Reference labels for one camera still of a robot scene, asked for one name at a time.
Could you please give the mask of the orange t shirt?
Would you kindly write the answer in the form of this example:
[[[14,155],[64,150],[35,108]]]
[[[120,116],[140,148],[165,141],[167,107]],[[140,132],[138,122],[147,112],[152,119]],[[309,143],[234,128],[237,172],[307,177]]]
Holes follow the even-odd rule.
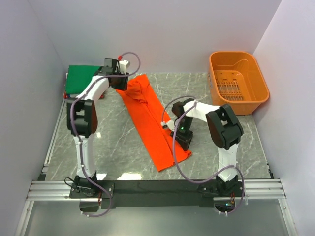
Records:
[[[164,107],[150,85],[147,75],[138,75],[128,81],[127,90],[116,92],[121,96],[133,124],[157,171],[175,165],[171,131],[163,129],[161,122],[169,121]]]

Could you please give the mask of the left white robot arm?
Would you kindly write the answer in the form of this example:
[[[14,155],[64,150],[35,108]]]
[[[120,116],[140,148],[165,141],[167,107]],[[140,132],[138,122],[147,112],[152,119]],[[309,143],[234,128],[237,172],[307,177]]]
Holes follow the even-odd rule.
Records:
[[[129,61],[123,60],[122,56],[105,58],[103,66],[90,72],[91,80],[83,91],[67,100],[67,128],[75,141],[77,156],[73,188],[81,190],[88,198],[101,191],[93,160],[94,134],[98,126],[95,105],[109,88],[127,89],[128,66]]]

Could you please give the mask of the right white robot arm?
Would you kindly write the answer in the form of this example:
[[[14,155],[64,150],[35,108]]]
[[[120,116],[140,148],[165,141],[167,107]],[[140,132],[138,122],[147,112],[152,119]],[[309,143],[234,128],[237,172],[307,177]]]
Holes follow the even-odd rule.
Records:
[[[172,149],[175,166],[181,176],[190,183],[204,184],[216,180],[218,195],[227,196],[239,187],[241,197],[245,195],[244,177],[237,167],[237,149],[244,134],[243,128],[230,105],[209,105],[192,98],[176,102],[172,112],[177,117],[172,132]],[[192,120],[196,118],[207,123],[210,136],[218,148],[219,169],[205,180],[193,180],[185,176],[176,156],[176,144],[184,151],[188,150],[193,132],[190,130]]]

